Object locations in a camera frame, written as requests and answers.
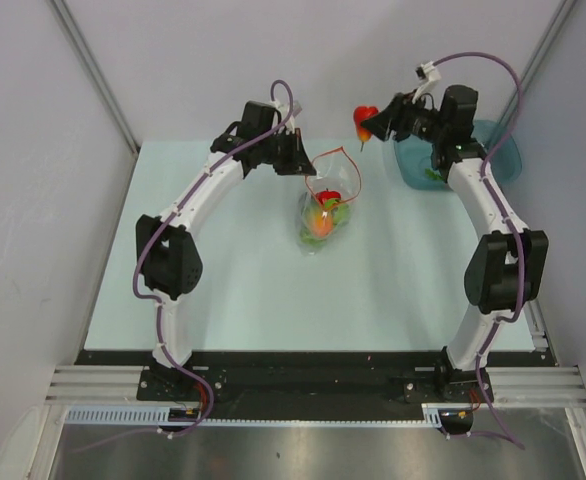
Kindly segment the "green orange toy mango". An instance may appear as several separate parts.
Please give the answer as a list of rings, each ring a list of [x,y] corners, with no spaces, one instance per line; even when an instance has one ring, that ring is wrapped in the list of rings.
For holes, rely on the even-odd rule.
[[[322,208],[309,208],[305,214],[305,219],[307,229],[317,239],[327,237],[334,229],[332,214]]]

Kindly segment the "clear zip bag orange zipper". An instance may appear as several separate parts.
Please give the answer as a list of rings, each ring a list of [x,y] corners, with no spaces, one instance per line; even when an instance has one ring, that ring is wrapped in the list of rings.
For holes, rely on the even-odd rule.
[[[311,165],[315,174],[304,177],[295,224],[298,245],[309,255],[340,235],[362,190],[360,169],[343,146],[317,155]]]

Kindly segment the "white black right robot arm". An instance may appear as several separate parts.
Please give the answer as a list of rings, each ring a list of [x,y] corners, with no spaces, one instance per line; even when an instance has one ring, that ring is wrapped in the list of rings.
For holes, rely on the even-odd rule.
[[[469,306],[434,368],[434,389],[446,401],[487,391],[483,370],[490,349],[537,297],[549,248],[546,233],[518,217],[494,178],[474,136],[478,100],[478,92],[464,85],[448,87],[437,108],[427,107],[416,91],[398,93],[385,109],[358,122],[382,141],[414,136],[428,142],[432,167],[460,199],[478,238],[464,273]]]

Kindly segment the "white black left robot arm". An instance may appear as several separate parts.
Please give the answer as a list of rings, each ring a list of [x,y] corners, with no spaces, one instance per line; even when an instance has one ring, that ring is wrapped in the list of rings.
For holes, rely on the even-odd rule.
[[[133,291],[154,303],[152,354],[166,367],[158,385],[172,399],[187,397],[194,387],[193,374],[181,367],[192,347],[178,332],[177,311],[203,274],[196,235],[219,202],[258,166],[269,165],[280,176],[315,173],[295,126],[300,112],[295,100],[247,102],[242,118],[213,140],[204,166],[181,196],[159,215],[137,220]]]

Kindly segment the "red toy strawberry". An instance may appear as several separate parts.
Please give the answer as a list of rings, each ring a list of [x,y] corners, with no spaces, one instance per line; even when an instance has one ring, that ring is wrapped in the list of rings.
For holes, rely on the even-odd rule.
[[[375,106],[358,106],[354,109],[353,120],[357,126],[360,126],[363,121],[377,115],[379,110]]]

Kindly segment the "red toy fruit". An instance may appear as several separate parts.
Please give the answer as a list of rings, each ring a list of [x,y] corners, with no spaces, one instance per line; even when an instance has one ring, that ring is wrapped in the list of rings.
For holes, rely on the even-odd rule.
[[[331,206],[335,202],[341,202],[342,197],[338,191],[328,190],[325,189],[324,191],[320,191],[316,194],[316,199],[322,206]]]

